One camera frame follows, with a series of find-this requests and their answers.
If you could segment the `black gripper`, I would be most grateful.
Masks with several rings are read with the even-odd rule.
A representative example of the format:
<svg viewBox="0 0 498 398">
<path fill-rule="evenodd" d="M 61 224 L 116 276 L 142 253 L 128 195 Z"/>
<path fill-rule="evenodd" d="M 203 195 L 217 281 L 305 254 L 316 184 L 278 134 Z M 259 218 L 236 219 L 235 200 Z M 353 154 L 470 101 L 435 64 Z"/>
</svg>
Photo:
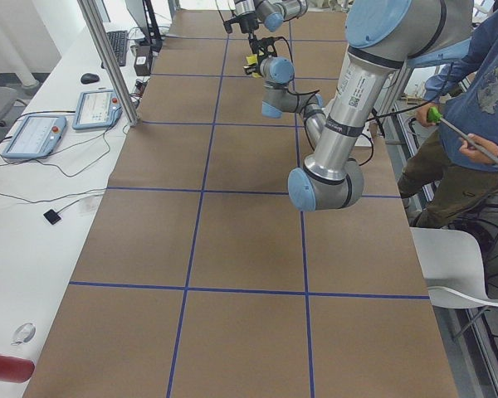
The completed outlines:
<svg viewBox="0 0 498 398">
<path fill-rule="evenodd" d="M 277 41 L 277 38 L 273 37 L 273 36 L 269 36 L 269 37 L 263 37 L 261 39 L 258 39 L 256 36 L 249 36 L 248 41 L 249 41 L 249 46 L 251 48 L 251 54 L 257 55 L 257 59 L 258 59 L 258 72 L 251 74 L 251 76 L 261 77 L 261 73 L 260 73 L 261 63 L 269 57 L 276 57 L 277 56 L 277 52 L 276 52 L 276 48 L 275 48 L 275 42 Z"/>
</svg>

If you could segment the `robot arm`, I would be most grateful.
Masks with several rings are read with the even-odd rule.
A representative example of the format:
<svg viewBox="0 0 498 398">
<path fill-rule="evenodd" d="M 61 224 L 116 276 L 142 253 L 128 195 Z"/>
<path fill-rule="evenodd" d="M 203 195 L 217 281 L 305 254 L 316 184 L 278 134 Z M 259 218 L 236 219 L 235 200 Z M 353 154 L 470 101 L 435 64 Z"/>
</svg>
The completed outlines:
<svg viewBox="0 0 498 398">
<path fill-rule="evenodd" d="M 404 66 L 435 66 L 463 57 L 470 45 L 471 1 L 356 1 L 345 22 L 347 56 L 330 108 L 320 95 L 290 88 L 294 66 L 266 56 L 251 73 L 264 81 L 261 112 L 279 119 L 300 114 L 314 152 L 288 177 L 288 193 L 301 211 L 352 206 L 364 176 L 350 154 L 390 74 Z"/>
<path fill-rule="evenodd" d="M 260 25 L 275 32 L 284 22 L 302 17 L 308 10 L 307 1 L 235 1 L 232 17 L 224 22 L 227 33 L 232 32 L 232 24 L 238 24 L 241 32 L 252 34 Z"/>
</svg>

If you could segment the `person's left hand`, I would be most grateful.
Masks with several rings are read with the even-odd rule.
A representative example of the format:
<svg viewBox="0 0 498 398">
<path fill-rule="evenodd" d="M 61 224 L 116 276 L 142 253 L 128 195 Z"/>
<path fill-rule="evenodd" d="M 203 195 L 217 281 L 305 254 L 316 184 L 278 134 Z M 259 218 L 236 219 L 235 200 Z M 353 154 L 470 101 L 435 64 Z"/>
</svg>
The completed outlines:
<svg viewBox="0 0 498 398">
<path fill-rule="evenodd" d="M 434 122 L 429 122 L 428 121 L 428 112 L 431 108 L 436 109 L 437 105 L 433 103 L 427 103 L 420 108 L 417 109 L 415 113 L 415 118 L 416 120 L 423 126 L 423 127 L 432 127 L 435 125 Z"/>
</svg>

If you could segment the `person's right hand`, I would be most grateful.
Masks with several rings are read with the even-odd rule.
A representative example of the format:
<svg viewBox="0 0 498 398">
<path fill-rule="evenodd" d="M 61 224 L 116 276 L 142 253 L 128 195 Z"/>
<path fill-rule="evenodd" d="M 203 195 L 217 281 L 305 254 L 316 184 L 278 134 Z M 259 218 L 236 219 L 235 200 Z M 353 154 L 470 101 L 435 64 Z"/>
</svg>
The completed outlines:
<svg viewBox="0 0 498 398">
<path fill-rule="evenodd" d="M 474 163 L 492 165 L 494 160 L 484 154 L 479 148 L 484 148 L 488 153 L 498 158 L 498 145 L 486 138 L 471 133 L 469 138 L 475 143 L 462 139 L 459 152 L 468 157 Z"/>
</svg>

